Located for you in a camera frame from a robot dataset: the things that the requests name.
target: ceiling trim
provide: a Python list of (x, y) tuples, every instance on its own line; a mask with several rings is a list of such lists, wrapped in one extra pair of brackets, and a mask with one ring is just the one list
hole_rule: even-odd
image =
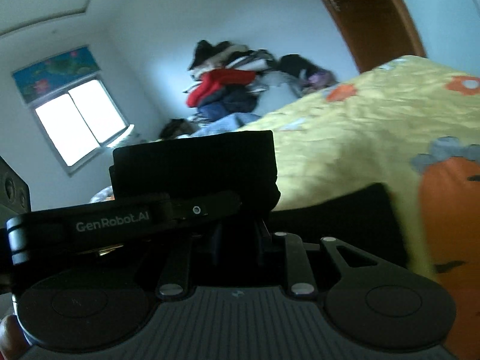
[(46, 23), (47, 21), (52, 21), (52, 20), (58, 20), (58, 19), (63, 19), (65, 17), (72, 17), (72, 16), (77, 16), (77, 15), (84, 15), (87, 13), (87, 10), (88, 10), (88, 6), (90, 5), (90, 2), (92, 0), (87, 0), (86, 3), (85, 3), (85, 6), (80, 8), (80, 9), (74, 9), (74, 10), (70, 10), (70, 11), (65, 11), (65, 12), (59, 12), (59, 13), (56, 13), (54, 15), (49, 15), (49, 16), (45, 16), (45, 17), (40, 17), (39, 19), (35, 19), (35, 20), (29, 20), (29, 21), (24, 21), (23, 23), (20, 23), (16, 26), (12, 26), (10, 28), (7, 28), (6, 30), (4, 31), (0, 31), (0, 38), (5, 36), (5, 35), (8, 35), (8, 34), (11, 34), (12, 32), (15, 32), (15, 31), (18, 31), (18, 30), (22, 30), (24, 28), (27, 28), (27, 27), (30, 27), (30, 26), (34, 26), (36, 24), (40, 24), (40, 23)]

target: window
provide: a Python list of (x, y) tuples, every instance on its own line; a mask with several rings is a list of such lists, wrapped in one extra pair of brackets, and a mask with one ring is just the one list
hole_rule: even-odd
[(70, 173), (127, 128), (99, 79), (56, 93), (34, 113)]

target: red garment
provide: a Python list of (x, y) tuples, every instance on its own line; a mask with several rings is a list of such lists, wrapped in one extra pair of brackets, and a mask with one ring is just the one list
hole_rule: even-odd
[(187, 105), (195, 108), (200, 101), (228, 84), (248, 85), (255, 80), (254, 71), (215, 69), (202, 75), (202, 83), (189, 94)]

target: window pane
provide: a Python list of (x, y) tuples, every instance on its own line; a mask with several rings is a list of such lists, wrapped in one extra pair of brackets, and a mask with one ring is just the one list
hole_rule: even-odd
[(99, 142), (105, 142), (126, 127), (98, 80), (70, 89), (69, 93)]
[(98, 147), (69, 95), (50, 100), (35, 111), (69, 167)]

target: floral window shade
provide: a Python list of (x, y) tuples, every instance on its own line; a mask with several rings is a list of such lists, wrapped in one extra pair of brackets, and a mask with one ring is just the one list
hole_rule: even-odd
[(34, 100), (99, 71), (88, 47), (64, 52), (12, 74), (24, 101)]

